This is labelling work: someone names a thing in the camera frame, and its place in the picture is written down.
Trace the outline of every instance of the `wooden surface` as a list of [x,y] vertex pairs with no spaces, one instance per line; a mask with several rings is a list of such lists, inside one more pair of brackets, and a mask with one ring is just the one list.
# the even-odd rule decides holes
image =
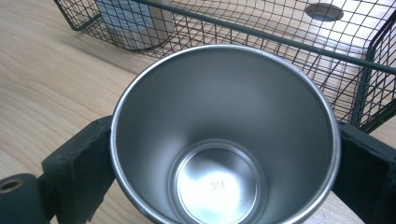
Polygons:
[[[0,179],[40,163],[95,119],[155,62],[74,32],[50,0],[0,1]],[[396,147],[396,121],[374,136]],[[361,223],[330,194],[307,223]],[[92,223],[150,223],[115,182]]]

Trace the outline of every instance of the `black plastic holder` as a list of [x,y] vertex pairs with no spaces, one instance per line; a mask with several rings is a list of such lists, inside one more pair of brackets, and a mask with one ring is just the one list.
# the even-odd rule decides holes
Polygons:
[[[91,220],[114,181],[111,117],[92,122],[43,160],[44,174],[0,180],[0,223]],[[342,156],[332,191],[365,223],[396,223],[396,149],[340,124]]]

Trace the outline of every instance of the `stainless steel cup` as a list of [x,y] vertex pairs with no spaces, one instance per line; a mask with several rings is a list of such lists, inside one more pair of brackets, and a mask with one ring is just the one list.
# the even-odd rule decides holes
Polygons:
[[331,189],[340,139],[301,71],[216,45],[173,54],[131,83],[111,156],[124,193],[157,223],[294,223]]

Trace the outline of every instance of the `white container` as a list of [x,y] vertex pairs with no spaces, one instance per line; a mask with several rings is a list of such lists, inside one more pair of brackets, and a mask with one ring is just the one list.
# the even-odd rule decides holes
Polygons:
[[[170,5],[170,0],[152,0]],[[175,27],[172,13],[132,0],[97,0],[114,44],[124,49],[149,49],[160,45]]]

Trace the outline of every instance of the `wire basket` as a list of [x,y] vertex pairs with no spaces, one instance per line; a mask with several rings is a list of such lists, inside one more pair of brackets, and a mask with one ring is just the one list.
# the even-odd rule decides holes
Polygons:
[[207,44],[274,53],[367,133],[396,114],[393,0],[54,1],[73,30],[156,58]]

